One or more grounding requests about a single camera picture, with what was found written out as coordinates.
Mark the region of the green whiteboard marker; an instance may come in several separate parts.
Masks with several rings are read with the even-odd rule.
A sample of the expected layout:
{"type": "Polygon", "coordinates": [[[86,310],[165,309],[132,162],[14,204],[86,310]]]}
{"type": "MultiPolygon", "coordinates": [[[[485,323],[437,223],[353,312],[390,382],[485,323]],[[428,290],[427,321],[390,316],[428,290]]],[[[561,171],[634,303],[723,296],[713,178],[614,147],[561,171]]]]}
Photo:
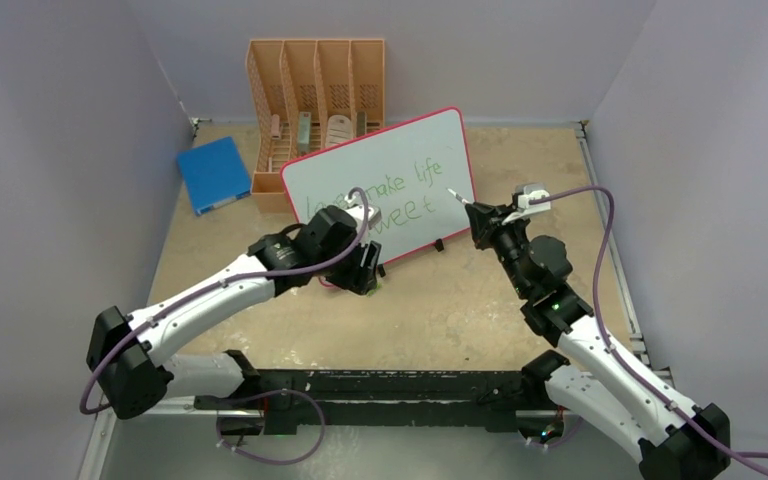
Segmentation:
{"type": "Polygon", "coordinates": [[[461,194],[459,194],[458,192],[456,192],[456,191],[455,191],[455,190],[453,190],[452,188],[447,188],[447,192],[448,192],[449,194],[451,194],[451,195],[452,195],[452,196],[453,196],[453,197],[454,197],[454,198],[455,198],[455,199],[456,199],[456,200],[457,200],[459,203],[461,203],[462,205],[469,205],[469,204],[471,204],[471,203],[472,203],[472,201],[471,201],[471,200],[469,200],[469,199],[465,198],[464,196],[462,196],[461,194]]]}

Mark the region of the green marker cap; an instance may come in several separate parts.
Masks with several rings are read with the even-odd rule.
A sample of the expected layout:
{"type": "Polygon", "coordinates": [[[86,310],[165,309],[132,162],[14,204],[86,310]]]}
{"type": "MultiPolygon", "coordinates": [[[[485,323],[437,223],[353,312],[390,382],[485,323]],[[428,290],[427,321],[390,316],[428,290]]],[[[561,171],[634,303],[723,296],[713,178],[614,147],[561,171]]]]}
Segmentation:
{"type": "Polygon", "coordinates": [[[369,292],[366,293],[366,296],[372,296],[375,295],[378,291],[380,291],[382,285],[376,285],[375,288],[371,289],[369,292]]]}

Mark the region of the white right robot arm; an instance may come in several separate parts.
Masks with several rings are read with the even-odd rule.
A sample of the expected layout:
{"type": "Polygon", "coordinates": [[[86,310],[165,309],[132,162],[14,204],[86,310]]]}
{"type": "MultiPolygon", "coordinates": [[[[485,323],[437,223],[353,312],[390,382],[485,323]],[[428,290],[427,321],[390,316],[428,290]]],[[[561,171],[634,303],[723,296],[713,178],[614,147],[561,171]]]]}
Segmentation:
{"type": "Polygon", "coordinates": [[[568,284],[565,244],[528,238],[529,221],[512,206],[464,207],[475,247],[495,253],[524,302],[526,324],[552,346],[524,367],[524,399],[572,410],[620,446],[646,479],[721,474],[731,460],[711,442],[730,442],[728,416],[715,404],[699,407],[613,339],[568,284]]]}

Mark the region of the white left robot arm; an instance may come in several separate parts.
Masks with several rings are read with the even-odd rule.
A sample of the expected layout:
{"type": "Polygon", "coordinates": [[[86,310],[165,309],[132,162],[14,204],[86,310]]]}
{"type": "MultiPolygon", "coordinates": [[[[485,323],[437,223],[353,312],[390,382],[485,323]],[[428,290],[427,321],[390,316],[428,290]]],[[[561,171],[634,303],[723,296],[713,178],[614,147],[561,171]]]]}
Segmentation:
{"type": "Polygon", "coordinates": [[[218,273],[157,304],[95,318],[86,355],[91,376],[81,394],[84,415],[107,408],[137,417],[163,399],[212,396],[244,409],[258,382],[239,353],[180,354],[180,349],[236,313],[322,277],[357,295],[377,284],[381,246],[365,238],[379,223],[372,206],[328,205],[307,223],[259,238],[218,273]]]}

